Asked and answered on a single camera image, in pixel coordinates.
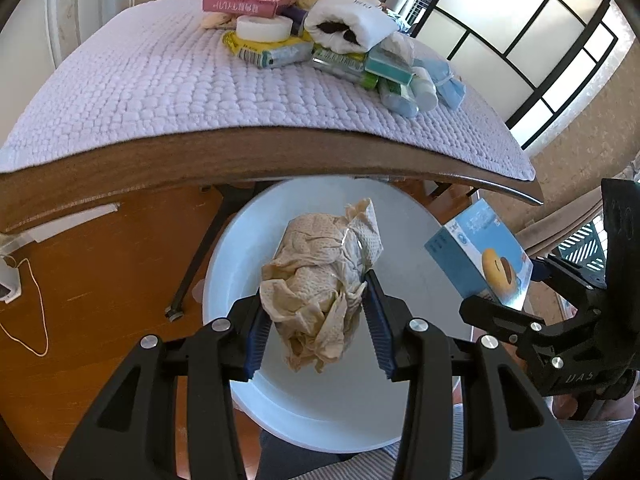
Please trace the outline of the person right hand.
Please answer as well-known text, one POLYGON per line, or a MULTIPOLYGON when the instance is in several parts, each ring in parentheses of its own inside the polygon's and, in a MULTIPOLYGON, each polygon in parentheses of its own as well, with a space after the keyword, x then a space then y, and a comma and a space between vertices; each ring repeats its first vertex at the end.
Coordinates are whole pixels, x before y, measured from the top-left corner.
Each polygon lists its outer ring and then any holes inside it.
POLYGON ((551 411, 556 419, 595 420, 597 418, 596 398, 591 393, 554 396, 551 401, 551 411))

